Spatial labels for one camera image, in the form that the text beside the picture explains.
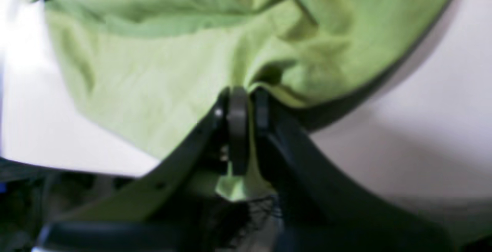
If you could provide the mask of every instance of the green fabric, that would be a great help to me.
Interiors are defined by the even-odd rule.
[[[163,159],[223,87],[261,85],[299,108],[339,98],[404,55],[447,1],[51,0],[45,12],[77,108]],[[255,159],[218,185],[231,200],[269,191]]]

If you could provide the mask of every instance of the light green cloth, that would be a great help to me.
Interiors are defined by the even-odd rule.
[[[447,1],[51,0],[46,20],[79,110],[163,159],[223,87],[262,85],[292,107],[339,98],[403,56]],[[218,185],[231,200],[269,191],[255,159]]]

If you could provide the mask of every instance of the white surface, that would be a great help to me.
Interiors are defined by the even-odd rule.
[[[453,1],[376,98],[313,139],[369,189],[419,203],[444,198],[439,207],[456,198],[462,220],[492,224],[492,212],[471,210],[476,199],[492,199],[491,24],[492,0]],[[23,6],[10,35],[2,122],[7,159],[125,175],[157,164],[76,112],[47,46],[41,4]],[[435,210],[429,205],[417,208]]]

